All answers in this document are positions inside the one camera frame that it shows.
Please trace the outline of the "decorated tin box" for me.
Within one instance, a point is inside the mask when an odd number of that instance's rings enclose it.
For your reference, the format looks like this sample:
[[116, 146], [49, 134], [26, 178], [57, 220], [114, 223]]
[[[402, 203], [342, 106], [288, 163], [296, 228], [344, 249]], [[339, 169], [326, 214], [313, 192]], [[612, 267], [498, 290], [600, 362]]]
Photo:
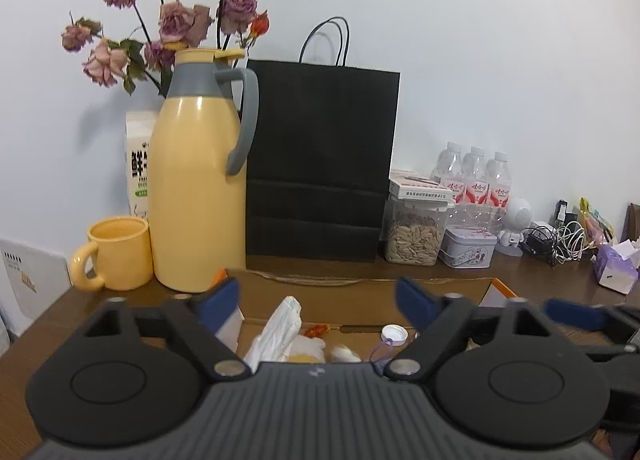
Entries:
[[490, 266], [497, 237], [483, 228], [447, 227], [438, 257], [450, 268], [484, 269]]

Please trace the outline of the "white tissue packet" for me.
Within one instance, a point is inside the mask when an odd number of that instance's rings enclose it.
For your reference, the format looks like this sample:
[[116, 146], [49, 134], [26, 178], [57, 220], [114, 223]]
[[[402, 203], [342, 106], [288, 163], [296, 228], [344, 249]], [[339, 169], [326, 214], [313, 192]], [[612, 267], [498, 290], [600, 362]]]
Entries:
[[243, 360], [255, 373], [262, 362], [287, 362], [294, 339], [302, 328], [302, 306], [287, 296], [271, 314]]

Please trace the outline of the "purple cloth pouch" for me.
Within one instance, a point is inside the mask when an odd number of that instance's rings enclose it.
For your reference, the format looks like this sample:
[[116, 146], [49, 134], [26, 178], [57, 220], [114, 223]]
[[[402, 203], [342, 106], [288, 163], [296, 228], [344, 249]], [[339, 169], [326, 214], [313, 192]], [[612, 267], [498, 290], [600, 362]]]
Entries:
[[369, 362], [375, 372], [382, 376], [386, 365], [397, 355], [399, 346], [396, 346], [391, 339], [382, 339], [373, 347], [369, 355]]

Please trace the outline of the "yellow ceramic mug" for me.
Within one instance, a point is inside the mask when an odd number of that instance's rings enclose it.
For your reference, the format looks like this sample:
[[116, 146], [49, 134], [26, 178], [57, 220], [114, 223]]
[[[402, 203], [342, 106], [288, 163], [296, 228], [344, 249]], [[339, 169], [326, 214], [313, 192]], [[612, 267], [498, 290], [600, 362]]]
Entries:
[[114, 216], [93, 224], [88, 242], [70, 260], [70, 282], [81, 291], [126, 292], [154, 276], [150, 228], [134, 216]]

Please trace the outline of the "right water bottle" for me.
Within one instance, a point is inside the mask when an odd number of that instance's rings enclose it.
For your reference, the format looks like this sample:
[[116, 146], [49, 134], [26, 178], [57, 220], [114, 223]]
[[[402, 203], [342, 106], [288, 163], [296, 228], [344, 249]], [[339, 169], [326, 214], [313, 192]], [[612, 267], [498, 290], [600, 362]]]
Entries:
[[504, 152], [496, 151], [494, 157], [487, 162], [486, 178], [488, 181], [486, 203], [490, 211], [489, 230], [497, 235], [503, 228], [503, 219], [512, 187], [508, 156]]

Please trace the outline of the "water bottle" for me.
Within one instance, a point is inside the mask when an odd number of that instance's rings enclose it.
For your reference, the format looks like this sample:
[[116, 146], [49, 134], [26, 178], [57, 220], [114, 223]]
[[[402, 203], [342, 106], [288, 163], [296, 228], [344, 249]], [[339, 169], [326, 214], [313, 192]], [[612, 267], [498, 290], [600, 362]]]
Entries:
[[460, 192], [464, 187], [461, 151], [462, 147], [459, 144], [447, 142], [446, 148], [439, 154], [436, 165], [431, 172], [431, 179], [434, 182], [454, 192]]
[[464, 191], [462, 203], [464, 206], [463, 220], [470, 224], [486, 206], [488, 196], [488, 181], [485, 173], [485, 150], [472, 146], [463, 157], [462, 174]]
[[494, 157], [487, 162], [486, 178], [488, 181], [486, 203], [490, 211], [489, 230], [497, 235], [503, 228], [503, 219], [512, 187], [508, 156], [504, 152], [496, 151]]

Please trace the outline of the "white flat box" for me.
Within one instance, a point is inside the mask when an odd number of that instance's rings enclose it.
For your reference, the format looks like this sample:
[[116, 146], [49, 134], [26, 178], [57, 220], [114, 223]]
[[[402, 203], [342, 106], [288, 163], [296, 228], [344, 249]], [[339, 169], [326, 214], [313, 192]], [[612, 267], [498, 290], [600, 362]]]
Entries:
[[453, 202], [454, 192], [413, 172], [391, 170], [390, 194], [398, 200]]

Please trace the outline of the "black paper bag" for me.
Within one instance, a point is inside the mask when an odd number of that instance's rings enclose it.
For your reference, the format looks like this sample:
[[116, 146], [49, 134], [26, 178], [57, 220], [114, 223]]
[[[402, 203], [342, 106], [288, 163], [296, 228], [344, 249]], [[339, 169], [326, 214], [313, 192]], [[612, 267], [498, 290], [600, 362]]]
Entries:
[[329, 18], [335, 64], [256, 60], [248, 156], [250, 255], [372, 262], [378, 252], [399, 96], [397, 72], [349, 67], [350, 27]]

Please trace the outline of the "clear container with nuts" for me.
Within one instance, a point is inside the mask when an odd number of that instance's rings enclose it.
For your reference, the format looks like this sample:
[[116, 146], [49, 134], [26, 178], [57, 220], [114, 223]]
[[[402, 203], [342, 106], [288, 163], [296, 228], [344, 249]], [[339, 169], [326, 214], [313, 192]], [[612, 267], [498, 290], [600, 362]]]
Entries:
[[452, 205], [448, 202], [390, 197], [386, 261], [433, 266], [438, 259]]

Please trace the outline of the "white round lid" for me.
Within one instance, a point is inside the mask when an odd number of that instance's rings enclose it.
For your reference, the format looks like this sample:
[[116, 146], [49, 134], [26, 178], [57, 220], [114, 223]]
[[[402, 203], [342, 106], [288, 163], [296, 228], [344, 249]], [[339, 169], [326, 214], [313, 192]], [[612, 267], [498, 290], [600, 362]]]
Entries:
[[404, 345], [408, 337], [408, 330], [399, 324], [386, 324], [381, 330], [381, 340], [391, 346]]

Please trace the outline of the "left water bottle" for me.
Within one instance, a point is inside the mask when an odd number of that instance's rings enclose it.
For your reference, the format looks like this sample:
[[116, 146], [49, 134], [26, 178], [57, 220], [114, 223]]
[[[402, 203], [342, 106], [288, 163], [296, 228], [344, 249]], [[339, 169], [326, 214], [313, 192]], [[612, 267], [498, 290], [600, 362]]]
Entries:
[[447, 142], [446, 148], [439, 154], [436, 165], [431, 172], [431, 179], [434, 182], [454, 192], [460, 192], [464, 187], [461, 151], [462, 147], [459, 144]]

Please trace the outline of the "red cardboard pumpkin box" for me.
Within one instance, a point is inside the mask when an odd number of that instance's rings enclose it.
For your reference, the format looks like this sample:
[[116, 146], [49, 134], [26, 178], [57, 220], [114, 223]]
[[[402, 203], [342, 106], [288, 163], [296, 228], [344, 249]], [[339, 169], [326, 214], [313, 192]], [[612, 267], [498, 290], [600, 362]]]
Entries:
[[235, 353], [244, 357], [253, 340], [284, 298], [294, 296], [302, 306], [302, 334], [317, 324], [326, 324], [330, 332], [323, 339], [326, 348], [343, 344], [361, 359], [369, 359], [373, 347], [381, 341], [386, 324], [399, 324], [410, 334], [413, 326], [395, 304], [395, 281], [413, 279], [435, 294], [461, 293], [478, 305], [501, 306], [515, 293], [488, 269], [451, 269], [442, 263], [431, 267], [401, 266], [381, 262], [367, 264], [329, 262], [321, 272], [303, 270], [295, 275], [287, 269], [283, 275], [257, 270], [218, 270], [210, 283], [235, 277], [240, 284], [240, 309], [243, 315], [240, 336], [235, 338]]

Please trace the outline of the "middle water bottle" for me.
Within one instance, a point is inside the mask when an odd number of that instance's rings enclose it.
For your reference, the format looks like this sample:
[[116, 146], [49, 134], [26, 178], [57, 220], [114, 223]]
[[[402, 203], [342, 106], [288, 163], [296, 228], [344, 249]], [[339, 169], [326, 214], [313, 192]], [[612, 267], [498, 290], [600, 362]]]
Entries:
[[462, 174], [464, 191], [462, 203], [464, 206], [463, 220], [470, 224], [486, 206], [488, 196], [488, 181], [485, 173], [485, 150], [472, 146], [463, 157]]

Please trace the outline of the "yellow white plush toy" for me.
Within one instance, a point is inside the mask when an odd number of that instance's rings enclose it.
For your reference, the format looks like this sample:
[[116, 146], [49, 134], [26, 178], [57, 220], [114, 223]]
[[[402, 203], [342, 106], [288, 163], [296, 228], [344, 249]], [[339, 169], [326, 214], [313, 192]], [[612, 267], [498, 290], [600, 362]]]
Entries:
[[299, 364], [326, 364], [327, 362], [361, 362], [361, 358], [351, 348], [338, 344], [326, 348], [323, 339], [330, 332], [326, 324], [317, 324], [296, 336], [286, 355], [287, 362]]

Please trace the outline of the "white robot figurine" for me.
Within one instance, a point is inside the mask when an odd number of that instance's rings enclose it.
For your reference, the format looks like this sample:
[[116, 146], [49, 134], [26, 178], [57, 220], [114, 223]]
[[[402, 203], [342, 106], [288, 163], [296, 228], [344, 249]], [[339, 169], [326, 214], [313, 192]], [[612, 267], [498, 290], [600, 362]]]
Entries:
[[532, 222], [532, 208], [521, 197], [512, 197], [502, 218], [502, 229], [498, 232], [496, 251], [512, 258], [520, 258], [523, 250], [524, 232]]

